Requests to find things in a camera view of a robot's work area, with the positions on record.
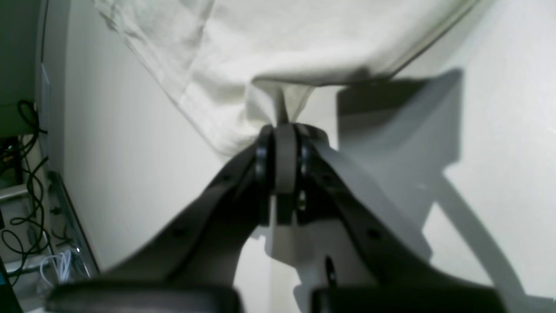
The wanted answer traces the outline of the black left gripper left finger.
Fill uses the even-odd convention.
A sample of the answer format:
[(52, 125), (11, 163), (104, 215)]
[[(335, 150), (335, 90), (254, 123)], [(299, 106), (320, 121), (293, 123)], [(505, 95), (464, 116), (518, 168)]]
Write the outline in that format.
[(270, 222), (274, 129), (232, 158), (143, 248), (93, 280), (56, 287), (52, 313), (242, 313), (242, 248)]

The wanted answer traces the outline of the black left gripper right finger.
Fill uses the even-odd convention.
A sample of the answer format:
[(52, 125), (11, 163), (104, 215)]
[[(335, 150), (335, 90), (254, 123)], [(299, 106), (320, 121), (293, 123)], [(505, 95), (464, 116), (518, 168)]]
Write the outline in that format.
[(328, 137), (317, 127), (295, 126), (298, 141), (298, 187), (308, 193), (302, 222), (335, 216), (342, 222), (360, 260), (374, 276), (376, 286), (338, 287), (333, 263), (326, 261), (329, 286), (311, 295), (313, 313), (504, 313), (498, 293), (475, 283), (445, 275), (431, 267), (420, 253), (428, 250), (405, 218), (377, 195), (358, 192), (362, 183), (348, 186), (340, 166), (325, 155)]

